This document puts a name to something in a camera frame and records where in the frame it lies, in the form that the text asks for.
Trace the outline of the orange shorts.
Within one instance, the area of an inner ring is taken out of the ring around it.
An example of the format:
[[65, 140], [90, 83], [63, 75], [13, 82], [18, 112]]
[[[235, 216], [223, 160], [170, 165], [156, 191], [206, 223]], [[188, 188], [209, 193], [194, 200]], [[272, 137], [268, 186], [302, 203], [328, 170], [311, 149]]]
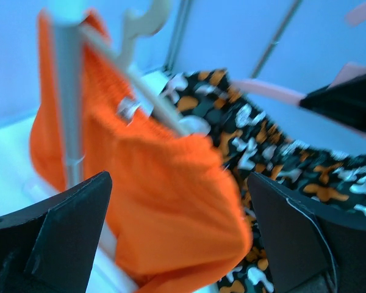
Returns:
[[142, 110], [122, 120], [117, 107], [130, 95], [122, 75], [84, 45], [84, 178], [112, 177], [106, 220], [118, 239], [115, 261], [138, 291], [193, 292], [251, 248], [238, 188], [207, 137], [178, 138]]

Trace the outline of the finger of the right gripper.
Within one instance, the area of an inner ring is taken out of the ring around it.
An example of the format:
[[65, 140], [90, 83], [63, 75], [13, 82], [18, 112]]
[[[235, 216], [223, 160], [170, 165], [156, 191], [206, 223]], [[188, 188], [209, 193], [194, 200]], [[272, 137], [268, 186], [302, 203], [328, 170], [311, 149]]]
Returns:
[[366, 133], [366, 66], [346, 63], [329, 85], [307, 94], [299, 106]]

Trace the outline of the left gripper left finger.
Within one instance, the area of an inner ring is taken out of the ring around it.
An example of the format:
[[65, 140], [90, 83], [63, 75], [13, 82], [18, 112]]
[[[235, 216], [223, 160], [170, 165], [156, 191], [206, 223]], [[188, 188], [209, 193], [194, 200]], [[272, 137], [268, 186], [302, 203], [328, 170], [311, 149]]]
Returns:
[[111, 190], [101, 172], [0, 216], [0, 292], [85, 292]]

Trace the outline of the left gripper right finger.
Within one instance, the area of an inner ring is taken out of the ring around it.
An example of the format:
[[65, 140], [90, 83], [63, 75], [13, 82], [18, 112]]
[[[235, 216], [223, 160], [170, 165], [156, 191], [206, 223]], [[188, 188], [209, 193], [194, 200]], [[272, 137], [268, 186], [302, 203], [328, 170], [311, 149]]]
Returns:
[[366, 218], [258, 173], [248, 188], [276, 292], [366, 292]]

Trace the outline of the camouflage patterned shorts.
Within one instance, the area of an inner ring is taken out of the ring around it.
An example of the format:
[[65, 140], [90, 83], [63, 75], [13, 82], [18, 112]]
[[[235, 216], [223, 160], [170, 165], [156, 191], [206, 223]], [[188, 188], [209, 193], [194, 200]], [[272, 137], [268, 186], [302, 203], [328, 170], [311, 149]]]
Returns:
[[181, 115], [202, 118], [239, 185], [253, 246], [217, 282], [219, 292], [276, 292], [254, 213], [248, 177], [261, 174], [332, 208], [366, 218], [366, 154], [318, 149], [284, 134], [232, 85], [226, 70], [174, 75], [162, 90]]

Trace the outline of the pink hanger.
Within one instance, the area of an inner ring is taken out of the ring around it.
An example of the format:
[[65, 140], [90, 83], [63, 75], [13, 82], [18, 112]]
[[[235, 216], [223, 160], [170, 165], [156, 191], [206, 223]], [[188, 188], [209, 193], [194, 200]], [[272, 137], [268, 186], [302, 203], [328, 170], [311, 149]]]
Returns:
[[[234, 80], [232, 81], [232, 85], [240, 90], [243, 90], [244, 92], [266, 96], [268, 98], [273, 98], [283, 103], [292, 104], [297, 107], [300, 107], [299, 102], [306, 97], [306, 94], [297, 92], [295, 90], [252, 78], [244, 80]], [[366, 138], [366, 133], [360, 132], [347, 125], [343, 126], [353, 129], [353, 131], [357, 132], [360, 136]]]

